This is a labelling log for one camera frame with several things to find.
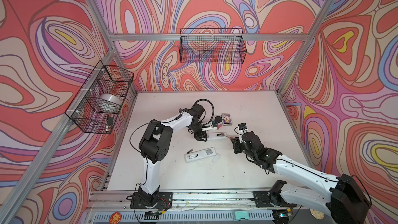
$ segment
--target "wire basket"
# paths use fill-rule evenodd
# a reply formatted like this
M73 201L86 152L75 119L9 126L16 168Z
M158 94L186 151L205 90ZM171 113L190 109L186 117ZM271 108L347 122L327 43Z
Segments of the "wire basket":
M242 28L180 29L181 63L240 63L246 57Z
M76 109L72 114L65 113L83 132L111 134L133 79L134 74L124 68L102 64ZM120 104L103 99L106 94Z

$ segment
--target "colorful patterned wall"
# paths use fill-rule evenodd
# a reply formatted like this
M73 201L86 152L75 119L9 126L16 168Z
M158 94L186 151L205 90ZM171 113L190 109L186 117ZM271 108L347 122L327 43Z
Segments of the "colorful patterned wall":
M324 0L97 0L113 33L179 33L242 27L245 33L307 33ZM274 90L301 42L248 41L243 65L181 64L179 42L121 41L139 91Z
M0 0L0 205L107 47L84 0ZM13 223L76 223L97 190L112 135L73 126Z
M398 0L337 0L283 98L316 168L357 175L398 223Z

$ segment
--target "vent grille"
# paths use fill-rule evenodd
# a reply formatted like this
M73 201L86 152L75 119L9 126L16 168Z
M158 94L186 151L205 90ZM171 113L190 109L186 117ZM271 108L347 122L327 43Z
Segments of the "vent grille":
M237 210L227 211L169 211L159 216L158 222L185 222L185 221L228 221L234 220L233 213ZM248 210L250 220L274 220L272 210ZM113 212L97 212L94 223L109 223L109 218ZM120 223L134 223L137 219L133 211L121 212ZM153 222L154 220L144 220L144 212L136 211L140 222Z

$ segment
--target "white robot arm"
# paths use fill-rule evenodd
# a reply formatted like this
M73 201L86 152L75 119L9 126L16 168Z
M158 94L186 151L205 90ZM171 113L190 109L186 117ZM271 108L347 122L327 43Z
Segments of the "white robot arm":
M214 109L210 123L204 124L199 120L205 111L198 104L200 101L209 102L206 99L197 100L190 109L180 109L180 113L174 117L164 121L152 120L148 124L138 146L144 161L143 178L145 182L138 188L137 199L145 207L151 208L158 202L160 163L169 150L173 132L188 127L196 140L207 141L206 130L217 128L217 123L212 121Z
M331 216L338 224L363 224L371 204L353 177L341 177L317 171L300 164L271 148L266 148L246 123L238 125L241 134L233 138L234 152L243 152L265 171L289 177L309 189L277 180L268 192L269 203L285 203L309 207Z

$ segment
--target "teal box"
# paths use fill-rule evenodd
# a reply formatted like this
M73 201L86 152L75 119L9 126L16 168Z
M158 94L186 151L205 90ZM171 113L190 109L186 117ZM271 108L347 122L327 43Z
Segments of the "teal box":
M249 212L247 211L235 211L234 220L249 220Z

